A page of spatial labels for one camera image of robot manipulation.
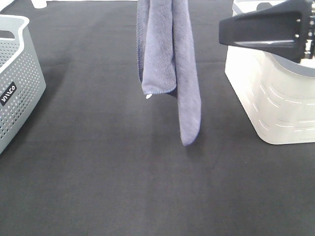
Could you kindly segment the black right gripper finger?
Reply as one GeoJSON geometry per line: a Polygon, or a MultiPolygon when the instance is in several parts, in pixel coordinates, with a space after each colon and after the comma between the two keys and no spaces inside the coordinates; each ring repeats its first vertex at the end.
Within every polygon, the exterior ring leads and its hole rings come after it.
{"type": "Polygon", "coordinates": [[[311,2],[287,0],[219,23],[219,43],[269,52],[299,63],[311,57],[311,2]]]}

